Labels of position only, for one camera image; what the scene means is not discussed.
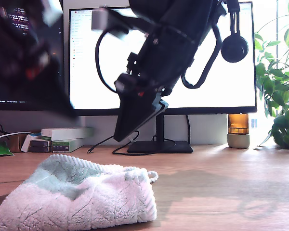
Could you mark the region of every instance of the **monitor base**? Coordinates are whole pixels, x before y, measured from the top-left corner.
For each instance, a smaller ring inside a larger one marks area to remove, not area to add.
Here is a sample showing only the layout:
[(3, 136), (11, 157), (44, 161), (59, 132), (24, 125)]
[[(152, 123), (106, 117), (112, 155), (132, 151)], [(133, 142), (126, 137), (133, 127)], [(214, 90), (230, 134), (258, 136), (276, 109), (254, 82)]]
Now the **monitor base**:
[(136, 141), (127, 150), (128, 153), (192, 153), (193, 149), (186, 141)]

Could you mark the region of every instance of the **headphones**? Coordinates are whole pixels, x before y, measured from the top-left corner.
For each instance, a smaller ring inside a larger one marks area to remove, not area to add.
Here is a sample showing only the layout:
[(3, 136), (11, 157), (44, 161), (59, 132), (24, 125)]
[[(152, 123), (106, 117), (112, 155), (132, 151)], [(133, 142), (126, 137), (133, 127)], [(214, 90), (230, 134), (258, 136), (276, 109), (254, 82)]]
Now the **headphones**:
[(222, 44), (222, 57), (229, 63), (237, 63), (245, 58), (249, 52), (247, 41), (240, 35), (240, 5), (238, 0), (227, 0), (228, 10), (230, 12), (230, 31)]

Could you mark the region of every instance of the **dark monitor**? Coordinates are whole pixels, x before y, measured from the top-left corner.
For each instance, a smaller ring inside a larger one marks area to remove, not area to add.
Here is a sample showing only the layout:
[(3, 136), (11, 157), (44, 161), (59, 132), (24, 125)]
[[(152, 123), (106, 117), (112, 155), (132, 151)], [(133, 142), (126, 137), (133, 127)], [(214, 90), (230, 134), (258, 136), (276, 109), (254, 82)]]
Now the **dark monitor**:
[[(256, 74), (252, 3), (240, 3), (240, 32), (249, 44), (247, 56), (238, 63), (228, 63), (221, 54), (214, 62), (205, 83), (196, 90), (178, 81), (170, 96), (164, 97), (169, 107), (165, 115), (234, 114), (257, 111)], [(130, 8), (114, 8), (122, 15), (135, 16)], [(92, 9), (69, 11), (69, 98), (82, 116), (117, 115), (119, 97), (100, 81), (94, 51), (101, 34), (91, 30)], [(218, 27), (222, 40), (230, 35), (230, 14), (220, 17)], [(100, 46), (100, 65), (106, 82), (115, 89), (114, 81), (126, 71), (131, 52), (138, 53), (145, 40), (143, 33), (130, 32), (125, 41), (107, 34)], [(186, 78), (196, 83), (214, 50), (211, 31), (195, 54)]]
[[(27, 34), (32, 30), (30, 22), (26, 16), (26, 12), (22, 8), (15, 8), (8, 11), (12, 23), (20, 29), (23, 34)], [(60, 62), (60, 69), (58, 72), (59, 82), (64, 87), (64, 64), (63, 64), (63, 17), (58, 20), (52, 27), (43, 28), (36, 31), (39, 40), (46, 40), (51, 47), (51, 53), (57, 57)], [(42, 110), (41, 107), (26, 102), (23, 99), (16, 99), (10, 95), (9, 90), (0, 83), (0, 110)]]

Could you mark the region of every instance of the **monitor stand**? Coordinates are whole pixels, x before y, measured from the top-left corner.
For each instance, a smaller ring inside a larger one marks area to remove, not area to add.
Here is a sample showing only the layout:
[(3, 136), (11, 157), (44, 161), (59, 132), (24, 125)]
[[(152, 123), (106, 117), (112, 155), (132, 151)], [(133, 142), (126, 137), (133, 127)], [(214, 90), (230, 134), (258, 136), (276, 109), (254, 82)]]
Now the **monitor stand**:
[(164, 115), (156, 116), (156, 141), (136, 141), (127, 150), (128, 153), (192, 153), (193, 149), (186, 141), (164, 140)]

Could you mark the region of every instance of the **fluffy towel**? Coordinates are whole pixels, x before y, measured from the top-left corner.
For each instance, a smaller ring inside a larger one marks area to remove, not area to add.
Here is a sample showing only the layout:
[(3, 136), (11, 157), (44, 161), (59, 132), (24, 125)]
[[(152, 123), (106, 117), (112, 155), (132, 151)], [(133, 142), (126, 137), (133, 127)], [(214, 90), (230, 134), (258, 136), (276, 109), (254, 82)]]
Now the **fluffy towel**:
[(0, 205), (0, 231), (78, 231), (155, 220), (156, 172), (52, 155)]

